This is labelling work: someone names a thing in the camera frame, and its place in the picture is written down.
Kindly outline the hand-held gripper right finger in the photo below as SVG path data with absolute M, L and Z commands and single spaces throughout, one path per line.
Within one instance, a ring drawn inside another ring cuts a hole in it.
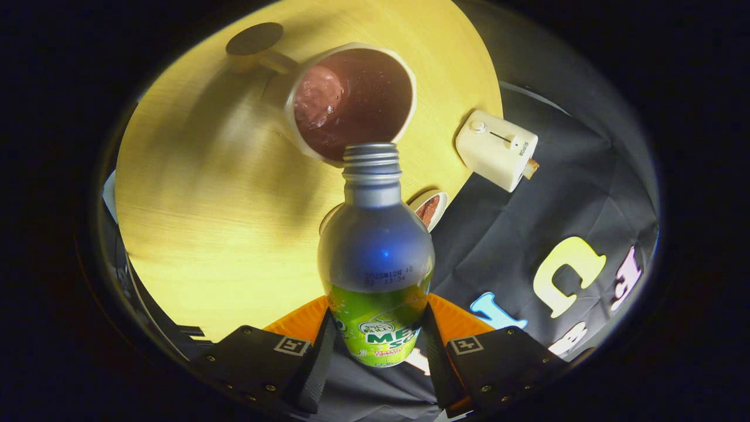
M 448 417 L 489 417 L 533 395 L 568 363 L 516 326 L 495 329 L 435 294 L 421 319 L 429 372 Z

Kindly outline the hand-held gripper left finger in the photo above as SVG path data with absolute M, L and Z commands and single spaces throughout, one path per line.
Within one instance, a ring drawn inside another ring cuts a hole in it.
M 198 374 L 271 414 L 315 414 L 337 329 L 327 297 L 311 300 L 266 328 L 242 325 L 193 361 Z

